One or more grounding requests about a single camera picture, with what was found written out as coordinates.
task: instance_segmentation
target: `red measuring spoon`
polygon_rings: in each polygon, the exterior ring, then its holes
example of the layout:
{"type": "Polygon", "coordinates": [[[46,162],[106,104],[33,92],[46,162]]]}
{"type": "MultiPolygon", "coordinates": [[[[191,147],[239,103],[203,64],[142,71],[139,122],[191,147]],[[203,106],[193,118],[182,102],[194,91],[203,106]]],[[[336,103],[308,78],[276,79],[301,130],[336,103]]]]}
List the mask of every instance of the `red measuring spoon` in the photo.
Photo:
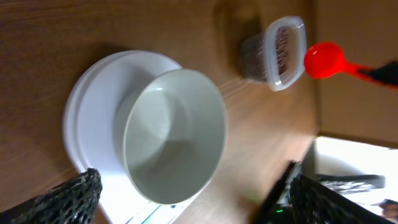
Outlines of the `red measuring spoon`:
{"type": "Polygon", "coordinates": [[[371,78],[358,71],[373,70],[373,68],[346,61],[343,50],[333,42],[323,42],[312,46],[304,56],[304,67],[312,78],[328,78],[336,73],[346,72],[366,81],[371,81],[371,78]]]}

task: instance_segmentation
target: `bowl rim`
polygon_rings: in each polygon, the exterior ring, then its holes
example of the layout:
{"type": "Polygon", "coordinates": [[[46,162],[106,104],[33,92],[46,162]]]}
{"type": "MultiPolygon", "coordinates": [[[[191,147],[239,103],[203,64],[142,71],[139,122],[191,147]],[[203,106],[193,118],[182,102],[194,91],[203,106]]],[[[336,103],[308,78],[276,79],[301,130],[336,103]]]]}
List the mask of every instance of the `bowl rim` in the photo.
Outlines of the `bowl rim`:
{"type": "Polygon", "coordinates": [[[197,193],[201,192],[211,181],[212,177],[214,176],[214,173],[216,172],[221,158],[223,157],[224,154],[224,149],[225,149],[225,145],[226,145],[226,141],[227,141],[227,137],[228,137],[228,115],[227,115],[227,110],[226,110],[226,105],[223,99],[222,94],[220,93],[218,87],[213,83],[213,81],[208,78],[205,74],[203,74],[202,72],[196,71],[196,70],[192,70],[192,69],[187,69],[187,68],[181,68],[181,69],[175,69],[175,70],[170,70],[168,72],[165,72],[161,75],[159,75],[158,77],[155,77],[150,83],[148,83],[146,85],[146,87],[139,93],[137,99],[135,100],[130,112],[129,112],[129,116],[127,117],[126,120],[126,124],[124,125],[124,131],[123,131],[123,143],[122,143],[122,161],[123,161],[123,166],[124,166],[124,170],[126,171],[127,176],[130,179],[131,184],[134,186],[134,188],[137,190],[137,192],[143,196],[144,198],[146,198],[148,201],[150,202],[154,202],[160,205],[175,205],[177,203],[180,202],[184,202],[190,198],[192,198],[194,195],[196,195],[197,193]],[[127,165],[127,156],[126,156],[126,136],[127,136],[127,131],[128,131],[128,127],[129,127],[129,123],[132,117],[133,112],[136,109],[137,106],[137,102],[142,98],[142,94],[155,82],[158,81],[158,79],[160,79],[161,77],[170,75],[171,73],[177,72],[177,71],[188,71],[188,72],[193,72],[194,74],[198,75],[198,77],[200,78],[204,78],[204,80],[206,80],[216,91],[216,98],[218,99],[220,106],[221,106],[221,110],[222,110],[222,114],[223,114],[223,123],[224,123],[224,130],[223,130],[223,143],[222,143],[222,147],[221,147],[221,151],[220,151],[220,156],[217,158],[217,162],[215,164],[215,168],[213,169],[213,171],[211,172],[211,174],[209,175],[208,180],[193,194],[191,195],[189,198],[186,198],[184,200],[175,202],[175,203],[160,203],[160,202],[156,202],[154,200],[152,200],[151,198],[149,198],[148,196],[146,196],[144,193],[141,192],[141,190],[139,189],[139,187],[136,185],[135,181],[133,180],[133,178],[131,177],[128,165],[127,165]]]}

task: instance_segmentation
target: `plastic container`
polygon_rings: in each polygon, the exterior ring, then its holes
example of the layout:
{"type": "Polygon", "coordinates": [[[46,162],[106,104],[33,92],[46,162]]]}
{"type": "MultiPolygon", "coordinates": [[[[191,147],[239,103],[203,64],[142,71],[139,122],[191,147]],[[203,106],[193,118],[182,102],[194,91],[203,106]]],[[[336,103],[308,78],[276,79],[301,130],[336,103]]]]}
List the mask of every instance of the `plastic container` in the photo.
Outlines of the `plastic container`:
{"type": "Polygon", "coordinates": [[[274,91],[284,90],[304,72],[306,50],[303,20],[296,16],[278,19],[265,33],[250,37],[240,45],[244,77],[268,83],[274,91]]]}

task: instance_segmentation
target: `wooden table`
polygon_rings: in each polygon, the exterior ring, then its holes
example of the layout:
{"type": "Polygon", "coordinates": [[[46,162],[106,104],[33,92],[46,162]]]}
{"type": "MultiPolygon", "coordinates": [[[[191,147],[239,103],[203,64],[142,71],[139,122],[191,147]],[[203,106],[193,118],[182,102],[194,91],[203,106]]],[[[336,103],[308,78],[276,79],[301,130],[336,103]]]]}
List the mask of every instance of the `wooden table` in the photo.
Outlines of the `wooden table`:
{"type": "MultiPolygon", "coordinates": [[[[97,60],[159,52],[208,75],[224,96],[229,137],[211,184],[176,223],[245,223],[317,132],[313,82],[281,92],[244,81],[240,41],[286,15],[312,43],[311,0],[13,0],[0,2],[0,211],[73,177],[62,142],[68,94],[97,60]]],[[[99,214],[97,223],[105,222],[99,214]]]]}

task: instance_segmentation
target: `black object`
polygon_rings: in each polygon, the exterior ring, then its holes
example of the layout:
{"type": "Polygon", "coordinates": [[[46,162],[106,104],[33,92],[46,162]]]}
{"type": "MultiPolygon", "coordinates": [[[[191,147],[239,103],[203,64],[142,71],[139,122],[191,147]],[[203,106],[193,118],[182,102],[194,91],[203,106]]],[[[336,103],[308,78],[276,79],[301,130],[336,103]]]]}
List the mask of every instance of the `black object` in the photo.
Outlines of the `black object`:
{"type": "Polygon", "coordinates": [[[373,80],[379,81],[385,85],[394,85],[398,87],[398,61],[391,61],[387,65],[375,70],[359,72],[369,75],[373,80]]]}
{"type": "Polygon", "coordinates": [[[369,192],[386,186],[386,178],[382,175],[331,176],[317,174],[318,182],[341,195],[369,192]]]}
{"type": "Polygon", "coordinates": [[[84,223],[94,218],[100,193],[101,176],[88,169],[45,195],[39,195],[0,213],[0,223],[84,223]]]}
{"type": "MultiPolygon", "coordinates": [[[[255,214],[253,224],[392,223],[304,176],[300,168],[294,162],[289,164],[255,214]]],[[[361,180],[374,178],[369,175],[361,180]]]]}
{"type": "Polygon", "coordinates": [[[302,174],[290,185],[290,201],[296,223],[392,223],[302,174]]]}
{"type": "Polygon", "coordinates": [[[286,205],[279,205],[278,201],[284,198],[284,192],[289,191],[289,184],[292,179],[298,174],[300,166],[296,162],[290,162],[282,177],[275,183],[269,192],[265,201],[261,204],[259,210],[256,212],[252,223],[266,224],[266,223],[292,223],[288,220],[292,219],[292,212],[286,205]]]}

